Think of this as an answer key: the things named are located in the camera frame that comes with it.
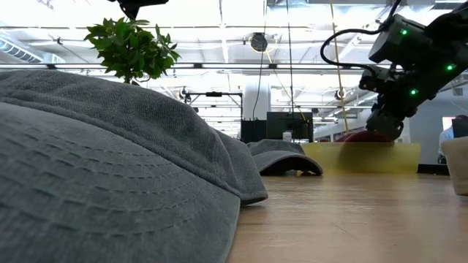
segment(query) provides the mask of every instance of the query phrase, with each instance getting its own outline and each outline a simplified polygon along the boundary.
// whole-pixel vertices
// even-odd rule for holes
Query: wooden table
[[[468,197],[437,175],[263,178],[229,263],[468,262]]]

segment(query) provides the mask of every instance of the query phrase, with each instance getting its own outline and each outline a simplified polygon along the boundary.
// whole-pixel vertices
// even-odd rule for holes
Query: black cable
[[[265,33],[266,33],[266,6],[265,6],[265,25],[263,25],[263,38],[265,39],[264,43],[262,44],[262,57],[260,59],[260,76],[258,79],[258,89],[257,89],[257,98],[255,99],[255,104],[254,104],[254,109],[252,111],[252,119],[255,121],[255,109],[257,108],[257,103],[258,103],[258,97],[260,95],[260,84],[262,82],[262,68],[263,68],[263,53],[265,52],[265,44],[266,44],[266,38],[265,38]]]
[[[294,90],[293,90],[293,49],[291,48],[291,25],[290,25],[290,5],[289,0],[286,0],[286,13],[287,13],[287,33],[289,35],[290,43],[290,75],[291,75],[291,110],[292,119],[294,119]]]
[[[392,8],[390,10],[390,13],[388,14],[387,19],[384,21],[384,23],[382,25],[380,25],[380,27],[377,30],[370,31],[370,30],[366,30],[366,29],[350,28],[350,29],[345,29],[345,30],[338,31],[335,34],[331,35],[331,37],[327,38],[323,42],[323,45],[320,48],[320,57],[322,57],[322,60],[325,61],[328,64],[335,65],[335,66],[355,66],[355,67],[359,67],[361,69],[367,69],[367,70],[369,70],[371,72],[372,77],[376,78],[377,73],[370,66],[362,65],[362,64],[356,64],[356,63],[341,63],[341,62],[335,62],[335,61],[332,61],[332,60],[328,59],[325,56],[325,48],[330,44],[331,40],[337,38],[338,36],[341,36],[342,34],[348,34],[348,33],[360,33],[360,34],[368,34],[368,35],[380,34],[390,24],[390,19],[395,14],[396,8],[400,5],[400,2],[401,2],[401,0],[396,0],[395,4],[393,4],[393,6],[392,6]]]

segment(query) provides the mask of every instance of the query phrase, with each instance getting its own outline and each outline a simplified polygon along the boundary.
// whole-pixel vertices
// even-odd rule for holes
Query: hanging cable
[[[322,58],[322,60],[325,61],[328,64],[335,65],[335,66],[354,66],[354,67],[358,67],[358,68],[361,68],[361,69],[367,69],[367,70],[369,70],[371,72],[372,77],[376,78],[377,73],[370,66],[362,65],[362,64],[356,64],[356,63],[340,63],[338,61],[338,59],[336,60],[336,62],[328,59],[325,56],[325,48],[330,44],[330,42],[332,40],[336,39],[337,37],[341,36],[342,34],[348,34],[348,33],[359,33],[359,34],[368,34],[368,35],[380,34],[390,24],[390,19],[395,14],[396,8],[400,5],[400,2],[401,2],[401,0],[396,0],[395,1],[395,4],[393,4],[393,6],[392,6],[392,8],[390,10],[390,13],[388,14],[387,19],[384,21],[384,23],[382,23],[382,25],[380,25],[380,27],[377,30],[374,30],[374,31],[369,31],[369,30],[366,30],[366,29],[359,29],[359,28],[350,28],[350,29],[341,30],[341,31],[336,33],[335,32],[335,26],[334,26],[335,23],[333,21],[333,35],[331,35],[331,37],[327,38],[323,42],[322,47],[320,48],[320,57]],[[330,0],[330,6],[331,7],[333,6],[333,0]]]
[[[270,61],[270,64],[272,64],[273,62],[272,62],[272,60],[271,60],[270,53],[266,53],[266,55],[267,55],[267,57],[268,57],[268,60]],[[278,76],[278,73],[276,72],[275,69],[273,69],[273,72],[275,73],[276,78],[278,79],[279,84],[280,84],[281,87],[283,88],[284,92],[286,93],[286,95],[287,95],[287,96],[291,99],[291,101],[292,101],[293,99],[291,98],[291,95],[287,92],[287,89],[284,87],[283,82],[281,81],[281,78],[279,78],[279,76]],[[293,105],[294,105],[294,107],[296,107],[296,108],[299,110],[299,112],[301,113],[302,119],[303,119],[305,122],[309,121],[309,120],[306,118],[306,116],[302,113],[302,110],[300,109],[300,107],[299,107],[298,105],[296,105],[295,102],[293,102]]]
[[[291,25],[290,25],[290,5],[289,0],[286,0],[286,13],[287,13],[287,33],[289,35],[290,44],[290,76],[291,76],[291,111],[292,119],[294,119],[294,90],[293,90],[293,49],[291,48]]]
[[[263,25],[263,36],[265,36],[265,33],[266,33],[266,12],[267,12],[266,4],[264,4],[264,6],[265,6],[265,12],[264,12],[263,17],[264,17],[265,23]],[[265,49],[265,44],[266,44],[266,41],[262,45],[262,50]],[[264,51],[262,51],[262,55],[261,55],[261,58],[260,58],[260,74],[259,74],[259,78],[258,78],[257,98],[255,99],[254,109],[252,111],[252,120],[253,121],[255,121],[255,109],[257,108],[258,97],[260,95],[260,84],[262,82],[263,53],[264,53]]]
[[[330,10],[331,10],[331,26],[333,27],[333,34],[336,34],[335,32],[335,14],[334,14],[334,11],[333,11],[333,0],[330,0]],[[336,63],[339,64],[339,56],[338,56],[338,43],[336,41],[336,38],[335,39],[335,57],[336,57]],[[336,66],[336,70],[338,70],[338,84],[339,84],[339,97],[340,97],[340,101],[341,101],[341,108],[342,108],[342,112],[343,112],[343,117],[344,117],[344,127],[345,127],[345,130],[346,130],[346,134],[348,134],[348,132],[350,132],[350,129],[348,127],[348,120],[347,120],[347,116],[346,116],[346,110],[344,108],[344,90],[343,90],[343,85],[341,83],[341,70],[339,68],[339,66]]]
[[[335,17],[334,17],[334,11],[333,11],[333,0],[330,0],[330,9],[331,9],[331,19],[332,19],[332,26],[333,26],[333,35],[331,37],[327,38],[322,47],[320,48],[320,56],[322,57],[322,60],[325,61],[328,64],[332,64],[336,66],[336,69],[338,71],[338,82],[339,82],[339,93],[340,95],[340,100],[341,100],[341,111],[343,112],[344,116],[344,126],[346,129],[346,133],[349,132],[349,127],[348,127],[348,122],[347,122],[347,116],[346,116],[346,109],[344,105],[344,91],[343,91],[343,85],[341,83],[341,71],[340,71],[340,66],[355,66],[359,67],[361,69],[367,69],[371,72],[372,77],[375,79],[377,78],[377,73],[375,72],[374,69],[372,69],[370,66],[367,65],[362,65],[362,64],[355,64],[355,63],[340,63],[339,62],[339,54],[338,54],[338,43],[336,38],[338,36],[341,36],[342,34],[348,34],[348,33],[358,33],[358,34],[368,34],[368,35],[375,35],[375,34],[380,34],[383,30],[385,30],[391,22],[391,18],[395,14],[396,8],[400,5],[401,0],[396,0],[395,3],[393,4],[392,8],[390,9],[390,12],[388,14],[387,19],[380,25],[380,27],[375,30],[375,31],[369,31],[365,29],[359,29],[359,28],[350,28],[350,29],[345,29],[341,30],[339,32],[336,32],[335,29]],[[325,48],[330,44],[330,42],[334,40],[335,42],[335,57],[336,57],[336,62],[328,59],[325,56]]]

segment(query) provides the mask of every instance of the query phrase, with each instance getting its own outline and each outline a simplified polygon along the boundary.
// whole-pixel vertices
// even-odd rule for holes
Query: white container
[[[283,132],[283,140],[285,142],[291,142],[293,140],[293,133],[291,131]]]

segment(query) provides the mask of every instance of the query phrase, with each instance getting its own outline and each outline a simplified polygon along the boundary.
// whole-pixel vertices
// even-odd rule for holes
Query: yellow box
[[[417,143],[324,142],[302,145],[325,173],[399,173],[418,171]]]

